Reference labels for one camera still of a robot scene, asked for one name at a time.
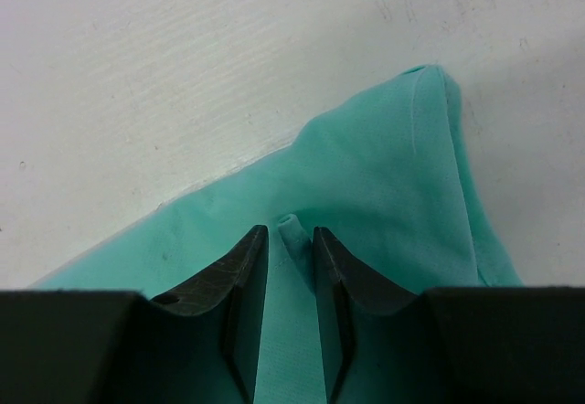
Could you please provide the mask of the light green t shirt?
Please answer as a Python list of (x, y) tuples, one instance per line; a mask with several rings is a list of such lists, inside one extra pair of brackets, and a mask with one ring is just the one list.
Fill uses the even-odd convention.
[(293, 250), (314, 228), (330, 229), (412, 292), (520, 283), (476, 192), (461, 112), (460, 89), (442, 68), (410, 69), (312, 119), (289, 147), (165, 204), (39, 287), (156, 295), (264, 225), (270, 257), (255, 399), (322, 403), (315, 300)]

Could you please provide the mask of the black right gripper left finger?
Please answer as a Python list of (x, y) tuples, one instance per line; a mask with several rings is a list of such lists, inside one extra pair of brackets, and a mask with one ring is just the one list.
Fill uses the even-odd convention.
[(250, 403), (269, 254), (253, 227), (226, 255), (153, 298), (4, 291), (4, 403)]

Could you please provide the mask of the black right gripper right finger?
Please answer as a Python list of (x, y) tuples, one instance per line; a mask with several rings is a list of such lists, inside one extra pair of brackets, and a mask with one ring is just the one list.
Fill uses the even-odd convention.
[(331, 403), (581, 403), (584, 291), (433, 288), (415, 294), (314, 230)]

